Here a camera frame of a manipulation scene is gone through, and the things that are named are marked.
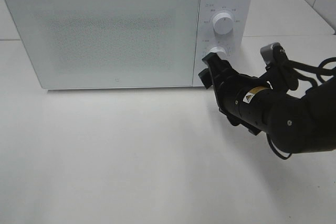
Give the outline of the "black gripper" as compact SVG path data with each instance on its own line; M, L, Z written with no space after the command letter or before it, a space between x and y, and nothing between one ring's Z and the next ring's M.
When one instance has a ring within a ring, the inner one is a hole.
M219 111L226 115L231 125L242 125L251 134L259 134L261 128L253 121L257 118L256 113L253 113L252 119L248 120L247 116L239 114L239 108L245 94L251 89L256 87L269 89L270 85L256 77L238 73L227 60L221 59L217 53L210 52L202 59L202 62L207 65L207 68L203 69L198 77L205 89L213 86Z

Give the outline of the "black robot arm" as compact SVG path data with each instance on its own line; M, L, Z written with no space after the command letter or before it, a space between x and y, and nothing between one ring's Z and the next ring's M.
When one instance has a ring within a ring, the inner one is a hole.
M282 152L299 154L335 150L335 78L311 88L302 98L277 91L261 78L240 74L227 60L210 53L199 73L213 87L219 111L233 126L243 125Z

